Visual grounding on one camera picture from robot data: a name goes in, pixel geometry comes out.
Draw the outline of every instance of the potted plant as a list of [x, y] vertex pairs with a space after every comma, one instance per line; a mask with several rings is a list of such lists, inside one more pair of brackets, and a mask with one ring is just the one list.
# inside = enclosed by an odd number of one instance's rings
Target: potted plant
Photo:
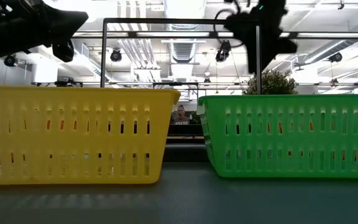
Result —
[[[298, 94], [295, 88], [298, 86], [293, 78], [288, 78], [290, 71], [282, 73], [278, 70], [269, 70], [262, 73], [262, 94], [264, 95], [293, 95]], [[248, 81], [248, 89], [245, 94], [257, 94], [257, 80], [251, 78]]]
[[201, 118], [196, 111], [191, 112], [190, 124], [201, 124]]

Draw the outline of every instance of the green basket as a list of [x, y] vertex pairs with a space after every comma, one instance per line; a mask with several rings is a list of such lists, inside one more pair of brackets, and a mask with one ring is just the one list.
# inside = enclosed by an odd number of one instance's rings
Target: green basket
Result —
[[222, 177], [358, 178], [358, 95], [205, 96], [198, 105]]

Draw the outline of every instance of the ceiling light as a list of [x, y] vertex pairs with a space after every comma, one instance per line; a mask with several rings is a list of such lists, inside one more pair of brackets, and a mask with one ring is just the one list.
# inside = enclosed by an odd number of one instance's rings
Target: ceiling light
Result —
[[161, 40], [162, 44], [205, 44], [205, 40]]
[[138, 37], [208, 37], [209, 32], [138, 32]]
[[218, 32], [218, 37], [234, 37], [232, 32]]
[[301, 38], [316, 38], [316, 37], [324, 37], [324, 38], [358, 38], [358, 33], [346, 33], [346, 32], [338, 32], [338, 33], [315, 33], [315, 32], [301, 32], [298, 34], [298, 37]]

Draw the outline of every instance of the black camera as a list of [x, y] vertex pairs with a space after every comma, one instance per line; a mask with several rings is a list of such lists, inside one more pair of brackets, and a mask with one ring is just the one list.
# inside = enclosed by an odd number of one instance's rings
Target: black camera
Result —
[[17, 58], [15, 57], [15, 55], [8, 55], [4, 60], [4, 64], [7, 67], [16, 67], [17, 66]]
[[333, 63], [333, 62], [340, 62], [342, 60], [342, 58], [343, 58], [342, 54], [338, 52], [338, 53], [330, 56], [328, 58], [328, 60], [329, 60], [329, 62]]
[[228, 40], [224, 40], [219, 48], [219, 51], [216, 54], [216, 62], [224, 62], [229, 57], [229, 52], [231, 51], [231, 45]]
[[110, 59], [113, 62], [120, 62], [122, 59], [121, 50], [120, 49], [113, 49], [110, 55]]

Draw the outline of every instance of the robotic arm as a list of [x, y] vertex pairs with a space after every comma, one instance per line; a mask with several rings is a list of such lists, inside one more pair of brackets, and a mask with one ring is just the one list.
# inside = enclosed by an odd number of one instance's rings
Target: robotic arm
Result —
[[[277, 54], [293, 54], [298, 46], [290, 39], [280, 38], [283, 32], [280, 28], [282, 17], [287, 14], [285, 9], [286, 0], [259, 0], [258, 5], [248, 12], [241, 12], [236, 0], [225, 0], [225, 2], [236, 4], [237, 12], [232, 13], [227, 20], [254, 20], [259, 21], [261, 33], [261, 66], [264, 70]], [[247, 48], [248, 71], [255, 73], [256, 64], [256, 29], [254, 26], [239, 26], [236, 23], [227, 23], [224, 26], [234, 34], [234, 38], [240, 40]]]
[[60, 11], [42, 0], [0, 0], [0, 57], [44, 45], [70, 62], [70, 39], [87, 19], [85, 12]]

